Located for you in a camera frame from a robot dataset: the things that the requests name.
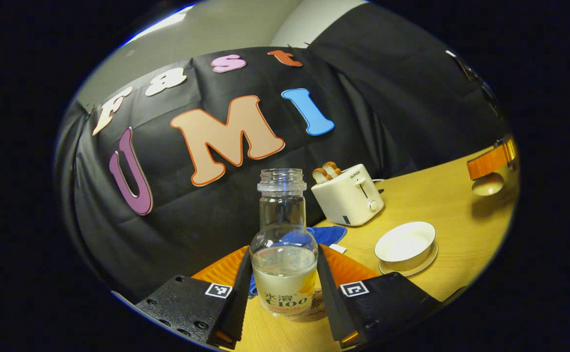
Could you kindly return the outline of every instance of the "saucer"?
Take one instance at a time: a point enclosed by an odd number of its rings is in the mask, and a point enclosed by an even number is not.
[[[433,241],[433,245],[431,246],[431,251],[428,253],[428,256],[426,256],[426,259],[424,259],[424,261],[420,263],[418,266],[407,270],[395,270],[392,269],[392,263],[379,261],[378,269],[381,270],[383,274],[388,274],[390,272],[397,272],[402,276],[413,275],[426,269],[429,265],[431,265],[431,263],[433,263],[435,258],[437,258],[437,252],[439,252],[439,245],[437,245],[437,241]]]

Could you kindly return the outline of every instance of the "screw hole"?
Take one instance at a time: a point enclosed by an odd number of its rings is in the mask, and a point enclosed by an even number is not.
[[[183,330],[183,329],[176,329],[176,331],[180,332],[181,334],[187,335],[187,336],[192,336],[189,334],[189,332],[187,332],[186,330]]]
[[[207,323],[202,322],[202,321],[194,321],[194,325],[196,325],[196,328],[198,328],[198,329],[205,330],[205,329],[209,328],[209,325]]]

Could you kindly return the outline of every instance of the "white bowl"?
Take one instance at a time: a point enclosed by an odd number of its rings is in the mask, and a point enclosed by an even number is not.
[[[376,243],[374,254],[396,269],[422,263],[435,241],[435,228],[427,222],[408,222],[387,232]]]

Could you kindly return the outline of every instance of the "glass bottle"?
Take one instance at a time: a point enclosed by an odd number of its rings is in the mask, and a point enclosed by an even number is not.
[[[261,170],[257,189],[261,229],[250,251],[261,306],[296,319],[311,306],[318,265],[318,244],[307,231],[303,170]]]

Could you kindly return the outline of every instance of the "black cloth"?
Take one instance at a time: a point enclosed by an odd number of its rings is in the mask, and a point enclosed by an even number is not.
[[[268,51],[294,54],[302,67],[278,62]],[[331,160],[346,168],[363,163],[374,178],[390,178],[444,163],[487,147],[504,132],[482,97],[432,36],[385,9],[362,5],[332,24],[308,49],[250,47],[182,60],[120,87],[133,87],[113,120],[91,136],[100,107],[91,114],[75,102],[68,110],[57,144],[55,184],[73,243],[90,268],[111,289],[131,301],[144,298],[176,274],[192,275],[247,245],[259,229],[260,171],[310,172]],[[247,65],[213,72],[211,61],[238,54]],[[154,96],[150,80],[183,67],[182,84]],[[307,123],[281,97],[305,88],[335,128],[307,134]],[[285,148],[262,160],[247,157],[226,166],[213,183],[196,187],[182,133],[170,127],[175,116],[203,109],[226,122],[229,103],[244,95],[260,98],[259,107]],[[126,204],[109,171],[120,136],[133,128],[133,147],[153,193],[153,210],[139,216]],[[120,166],[137,190],[126,159]],[[310,191],[307,223],[324,218]]]

